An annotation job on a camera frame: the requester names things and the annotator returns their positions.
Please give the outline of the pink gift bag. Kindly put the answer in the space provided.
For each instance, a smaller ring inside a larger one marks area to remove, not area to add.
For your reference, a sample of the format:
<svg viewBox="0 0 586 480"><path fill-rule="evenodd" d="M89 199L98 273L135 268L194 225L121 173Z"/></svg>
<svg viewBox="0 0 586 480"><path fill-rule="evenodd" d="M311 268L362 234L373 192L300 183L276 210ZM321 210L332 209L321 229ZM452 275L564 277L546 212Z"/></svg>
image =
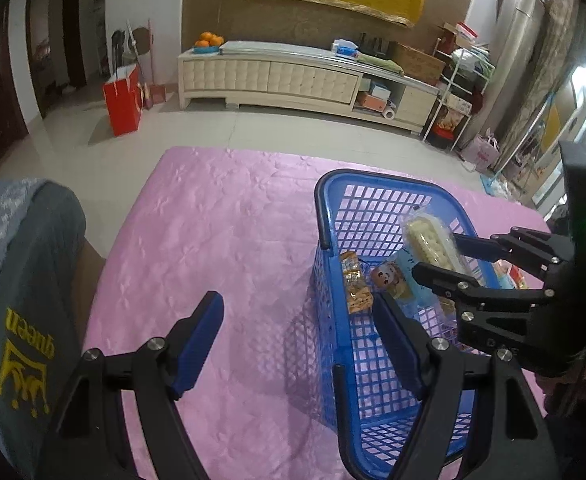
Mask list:
<svg viewBox="0 0 586 480"><path fill-rule="evenodd" d="M499 143L490 130L476 136L461 152L464 162L473 165L477 171L487 170L499 155Z"/></svg>

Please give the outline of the blue tissue pack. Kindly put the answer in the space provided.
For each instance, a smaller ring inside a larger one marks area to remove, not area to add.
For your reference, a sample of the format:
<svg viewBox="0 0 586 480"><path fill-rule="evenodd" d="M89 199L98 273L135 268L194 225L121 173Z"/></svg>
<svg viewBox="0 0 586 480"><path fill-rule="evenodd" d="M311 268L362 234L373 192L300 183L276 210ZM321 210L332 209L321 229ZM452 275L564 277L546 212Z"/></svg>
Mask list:
<svg viewBox="0 0 586 480"><path fill-rule="evenodd" d="M342 58L356 58L359 47L353 41L347 39L334 39L331 51Z"/></svg>

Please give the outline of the orange small snack pack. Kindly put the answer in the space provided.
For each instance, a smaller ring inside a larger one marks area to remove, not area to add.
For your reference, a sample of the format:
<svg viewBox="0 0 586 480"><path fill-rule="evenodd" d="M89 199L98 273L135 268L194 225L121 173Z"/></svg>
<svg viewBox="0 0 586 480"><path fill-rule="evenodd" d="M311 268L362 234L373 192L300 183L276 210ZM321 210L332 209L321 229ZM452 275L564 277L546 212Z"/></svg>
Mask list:
<svg viewBox="0 0 586 480"><path fill-rule="evenodd" d="M366 284L366 278L355 252L343 252L340 255L343 281L345 287L347 310L356 314L372 308L373 295Z"/></svg>

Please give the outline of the blue plastic basket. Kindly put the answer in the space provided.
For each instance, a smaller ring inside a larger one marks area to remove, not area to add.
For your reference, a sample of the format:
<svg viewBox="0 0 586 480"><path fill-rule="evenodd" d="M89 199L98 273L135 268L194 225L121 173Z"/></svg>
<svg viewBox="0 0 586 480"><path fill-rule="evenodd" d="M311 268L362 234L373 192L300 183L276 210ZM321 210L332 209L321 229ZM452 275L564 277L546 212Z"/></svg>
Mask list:
<svg viewBox="0 0 586 480"><path fill-rule="evenodd" d="M474 226L438 185L340 169L314 201L323 422L353 477L435 479L463 453L476 392L499 385L499 367L462 344L451 296L418 273L495 288L494 266L463 248Z"/></svg>

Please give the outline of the white metal shelf rack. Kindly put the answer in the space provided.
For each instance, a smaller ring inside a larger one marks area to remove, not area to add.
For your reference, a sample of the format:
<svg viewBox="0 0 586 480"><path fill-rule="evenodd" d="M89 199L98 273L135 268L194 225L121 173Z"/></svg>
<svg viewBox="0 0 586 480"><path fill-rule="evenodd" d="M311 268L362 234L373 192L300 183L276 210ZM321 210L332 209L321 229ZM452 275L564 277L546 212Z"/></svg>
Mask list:
<svg viewBox="0 0 586 480"><path fill-rule="evenodd" d="M445 65L422 140L438 150L453 151L483 107L494 64L487 49L458 39L450 30L444 30L437 39L433 55Z"/></svg>

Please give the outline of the cracker pack clear green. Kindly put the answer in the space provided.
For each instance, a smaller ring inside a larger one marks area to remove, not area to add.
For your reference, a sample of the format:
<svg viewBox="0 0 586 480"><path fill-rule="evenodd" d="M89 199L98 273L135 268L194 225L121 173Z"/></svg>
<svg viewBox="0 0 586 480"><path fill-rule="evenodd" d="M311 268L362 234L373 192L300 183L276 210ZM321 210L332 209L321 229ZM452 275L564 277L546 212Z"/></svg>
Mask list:
<svg viewBox="0 0 586 480"><path fill-rule="evenodd" d="M442 219L426 210L414 210L404 217L401 229L404 244L417 262L429 263L457 274L471 274L452 232Z"/></svg>

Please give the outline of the brown cardboard box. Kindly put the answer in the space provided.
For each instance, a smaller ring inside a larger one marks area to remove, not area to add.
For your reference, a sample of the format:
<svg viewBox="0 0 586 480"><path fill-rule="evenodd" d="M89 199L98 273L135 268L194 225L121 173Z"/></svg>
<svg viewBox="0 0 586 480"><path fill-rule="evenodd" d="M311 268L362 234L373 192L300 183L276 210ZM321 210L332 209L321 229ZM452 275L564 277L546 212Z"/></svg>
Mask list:
<svg viewBox="0 0 586 480"><path fill-rule="evenodd" d="M445 68L445 63L438 58L399 42L393 43L390 57L404 70L406 76L431 86L438 83Z"/></svg>

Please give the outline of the cream TV cabinet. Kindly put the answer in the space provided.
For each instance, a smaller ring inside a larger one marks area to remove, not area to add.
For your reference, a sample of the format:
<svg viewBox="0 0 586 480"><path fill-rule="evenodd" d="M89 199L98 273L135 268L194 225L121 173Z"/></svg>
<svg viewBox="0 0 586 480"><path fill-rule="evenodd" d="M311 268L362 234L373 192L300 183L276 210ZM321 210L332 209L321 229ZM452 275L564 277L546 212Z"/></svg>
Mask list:
<svg viewBox="0 0 586 480"><path fill-rule="evenodd" d="M354 118L419 134L438 97L431 84L330 50L228 41L177 58L181 108L195 99Z"/></svg>

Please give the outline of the green folded cloth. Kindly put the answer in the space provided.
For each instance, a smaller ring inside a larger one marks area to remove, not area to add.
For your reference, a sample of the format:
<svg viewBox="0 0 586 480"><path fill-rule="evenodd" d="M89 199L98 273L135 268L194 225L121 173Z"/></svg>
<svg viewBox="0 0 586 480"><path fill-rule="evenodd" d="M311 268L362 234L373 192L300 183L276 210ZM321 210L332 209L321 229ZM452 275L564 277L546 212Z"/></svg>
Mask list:
<svg viewBox="0 0 586 480"><path fill-rule="evenodd" d="M381 70L388 70L389 72L399 76L404 76L404 69L393 60L388 60L387 58L377 58L374 55L365 54L363 52L358 52L356 54L356 60L359 63L374 66L380 68Z"/></svg>

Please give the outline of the pink quilted table cover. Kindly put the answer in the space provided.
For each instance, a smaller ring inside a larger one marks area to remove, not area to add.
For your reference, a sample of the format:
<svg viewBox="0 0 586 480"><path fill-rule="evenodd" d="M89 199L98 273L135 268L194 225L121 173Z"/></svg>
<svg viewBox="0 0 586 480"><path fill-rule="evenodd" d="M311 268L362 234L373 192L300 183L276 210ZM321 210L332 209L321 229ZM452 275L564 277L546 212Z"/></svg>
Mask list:
<svg viewBox="0 0 586 480"><path fill-rule="evenodd" d="M139 348L220 292L224 319L195 387L178 402L214 479L343 479L319 420L317 322L308 289L314 186L336 159L222 148L88 161L77 185L105 255L84 343Z"/></svg>

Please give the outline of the silver standing air conditioner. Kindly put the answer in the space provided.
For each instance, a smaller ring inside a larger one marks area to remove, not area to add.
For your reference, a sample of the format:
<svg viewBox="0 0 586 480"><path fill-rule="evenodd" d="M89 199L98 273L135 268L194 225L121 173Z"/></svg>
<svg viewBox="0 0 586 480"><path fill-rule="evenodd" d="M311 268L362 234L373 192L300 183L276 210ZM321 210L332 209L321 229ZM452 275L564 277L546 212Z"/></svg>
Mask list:
<svg viewBox="0 0 586 480"><path fill-rule="evenodd" d="M489 44L494 71L483 94L482 109L470 119L459 141L462 148L487 129L498 136L506 128L514 100L523 95L525 72L544 14L543 0L502 1L494 39Z"/></svg>

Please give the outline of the plate of oranges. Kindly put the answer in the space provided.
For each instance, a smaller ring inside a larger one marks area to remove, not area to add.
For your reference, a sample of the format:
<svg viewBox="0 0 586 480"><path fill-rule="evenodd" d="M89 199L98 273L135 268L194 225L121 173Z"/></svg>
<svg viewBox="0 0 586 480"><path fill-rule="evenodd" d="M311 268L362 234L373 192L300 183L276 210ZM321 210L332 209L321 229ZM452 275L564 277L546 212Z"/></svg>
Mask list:
<svg viewBox="0 0 586 480"><path fill-rule="evenodd" d="M226 42L223 36L213 32L202 32L193 45L193 52L196 54L208 54L218 52Z"/></svg>

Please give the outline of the red paper bag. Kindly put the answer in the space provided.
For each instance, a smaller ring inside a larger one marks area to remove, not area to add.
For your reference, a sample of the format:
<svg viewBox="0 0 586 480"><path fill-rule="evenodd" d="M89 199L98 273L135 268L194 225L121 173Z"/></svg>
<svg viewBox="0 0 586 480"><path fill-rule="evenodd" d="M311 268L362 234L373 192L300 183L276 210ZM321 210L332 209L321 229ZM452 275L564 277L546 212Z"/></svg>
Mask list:
<svg viewBox="0 0 586 480"><path fill-rule="evenodd" d="M138 130L142 113L140 70L136 64L118 67L103 84L103 96L114 136Z"/></svg>

